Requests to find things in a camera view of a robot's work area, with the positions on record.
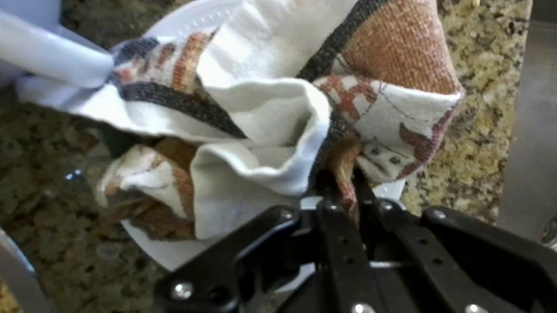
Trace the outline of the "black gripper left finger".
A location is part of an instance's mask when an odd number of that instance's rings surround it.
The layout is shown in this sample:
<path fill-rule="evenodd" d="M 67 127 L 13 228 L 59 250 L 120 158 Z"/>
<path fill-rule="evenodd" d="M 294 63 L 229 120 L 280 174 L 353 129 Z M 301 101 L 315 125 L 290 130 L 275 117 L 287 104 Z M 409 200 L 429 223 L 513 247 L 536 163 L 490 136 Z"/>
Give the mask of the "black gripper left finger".
<path fill-rule="evenodd" d="M 386 313 L 360 235 L 344 212 L 329 170 L 316 174 L 315 191 L 322 196 L 316 205 L 323 254 L 320 273 L 334 308 L 339 313 Z"/>

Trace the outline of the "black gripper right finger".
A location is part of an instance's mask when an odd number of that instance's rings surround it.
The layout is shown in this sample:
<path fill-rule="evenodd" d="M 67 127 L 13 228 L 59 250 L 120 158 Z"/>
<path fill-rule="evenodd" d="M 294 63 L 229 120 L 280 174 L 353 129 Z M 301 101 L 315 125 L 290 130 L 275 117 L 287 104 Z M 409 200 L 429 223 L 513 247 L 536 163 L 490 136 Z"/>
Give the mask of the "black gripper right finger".
<path fill-rule="evenodd" d="M 381 240 L 393 243 L 417 275 L 414 292 L 433 313 L 510 313 L 511 304 L 478 287 L 445 247 L 396 202 L 377 198 L 360 170 L 353 174 L 360 203 L 360 235 L 367 254 L 376 257 Z"/>

